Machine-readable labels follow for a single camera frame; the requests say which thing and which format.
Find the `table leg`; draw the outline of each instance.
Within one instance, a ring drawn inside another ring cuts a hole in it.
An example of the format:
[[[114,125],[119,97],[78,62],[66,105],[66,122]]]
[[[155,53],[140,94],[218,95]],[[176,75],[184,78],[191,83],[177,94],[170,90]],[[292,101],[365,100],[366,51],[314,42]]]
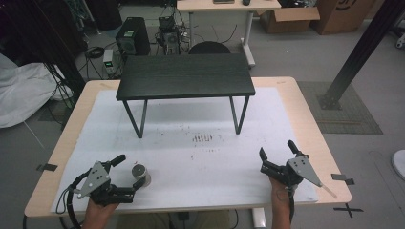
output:
[[[145,117],[146,117],[146,108],[148,106],[148,100],[145,99],[145,102],[143,103],[143,112],[142,112],[142,120],[140,122],[140,130],[138,129],[137,123],[134,120],[134,117],[132,116],[131,109],[129,109],[128,102],[126,100],[122,100],[122,103],[124,104],[125,110],[128,113],[129,119],[131,120],[132,125],[134,126],[135,132],[137,133],[138,138],[142,138],[143,135],[143,126],[145,124]]]
[[[189,49],[191,49],[193,47],[193,45],[194,45],[193,14],[194,14],[194,12],[189,12],[188,13],[188,26],[190,27]]]
[[[246,28],[245,28],[245,37],[241,38],[242,41],[242,48],[244,48],[244,52],[246,55],[247,63],[249,67],[253,67],[256,65],[253,59],[252,51],[249,47],[249,37],[250,37],[250,29],[252,27],[252,20],[253,20],[253,11],[250,11],[247,14],[247,21],[246,21]]]
[[[239,120],[239,125],[238,125],[238,119],[235,114],[235,106],[233,104],[233,98],[232,98],[232,96],[229,97],[230,108],[232,109],[233,122],[235,124],[236,135],[241,133],[242,125],[244,124],[245,113],[246,113],[247,103],[249,102],[249,98],[250,98],[250,96],[245,97],[244,108],[242,109],[241,120]]]

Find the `table top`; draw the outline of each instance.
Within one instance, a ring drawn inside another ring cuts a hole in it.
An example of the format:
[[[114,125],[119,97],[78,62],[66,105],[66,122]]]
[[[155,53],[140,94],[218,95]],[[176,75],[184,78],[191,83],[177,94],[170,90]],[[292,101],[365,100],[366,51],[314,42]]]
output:
[[[243,54],[128,57],[117,100],[255,95]]]
[[[235,0],[235,3],[214,4],[213,0],[179,0],[177,9],[179,11],[256,11],[275,10],[281,8],[277,0],[250,0],[248,6],[242,4],[242,0]]]
[[[319,197],[317,203],[349,202],[352,196],[346,183],[331,178],[330,174],[340,174],[340,171],[295,80],[291,77],[254,77],[252,80],[255,87],[277,88],[300,150],[304,154],[310,155],[311,164],[319,178],[337,195],[337,198],[334,198],[324,189],[317,188],[316,192]],[[98,92],[116,90],[119,82],[119,80],[97,80],[86,85],[48,162],[58,167],[54,172],[43,172],[25,209],[26,216],[59,216],[51,213],[50,209],[65,165],[75,148],[78,136],[92,110]]]

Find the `cardboard box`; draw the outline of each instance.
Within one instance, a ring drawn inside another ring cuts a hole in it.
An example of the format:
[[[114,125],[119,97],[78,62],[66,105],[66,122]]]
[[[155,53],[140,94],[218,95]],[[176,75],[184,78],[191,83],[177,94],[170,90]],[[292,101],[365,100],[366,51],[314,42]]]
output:
[[[317,8],[282,8],[260,15],[260,23],[268,33],[306,31],[311,20],[319,20]]]
[[[318,0],[321,20],[310,26],[319,34],[356,31],[373,6],[374,0]]]

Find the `white desk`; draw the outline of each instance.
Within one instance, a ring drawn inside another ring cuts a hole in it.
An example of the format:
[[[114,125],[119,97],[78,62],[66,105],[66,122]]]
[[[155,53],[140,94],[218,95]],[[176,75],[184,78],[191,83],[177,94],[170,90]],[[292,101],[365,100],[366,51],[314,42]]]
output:
[[[250,67],[255,66],[254,58],[249,47],[250,29],[253,13],[257,10],[275,10],[281,8],[277,0],[250,0],[248,6],[242,4],[242,0],[235,0],[233,4],[214,4],[212,0],[180,0],[177,8],[179,11],[189,13],[190,47],[193,46],[194,28],[193,13],[199,11],[247,11],[245,37],[241,38],[242,46]]]

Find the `computer tower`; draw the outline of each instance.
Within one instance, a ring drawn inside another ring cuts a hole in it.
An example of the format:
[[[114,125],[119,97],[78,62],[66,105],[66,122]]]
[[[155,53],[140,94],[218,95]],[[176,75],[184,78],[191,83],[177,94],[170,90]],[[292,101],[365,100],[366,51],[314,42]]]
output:
[[[128,55],[148,55],[151,50],[142,17],[128,17],[117,33],[116,41],[120,52]]]
[[[179,36],[176,31],[168,32],[163,35],[164,37],[164,54],[180,54]]]

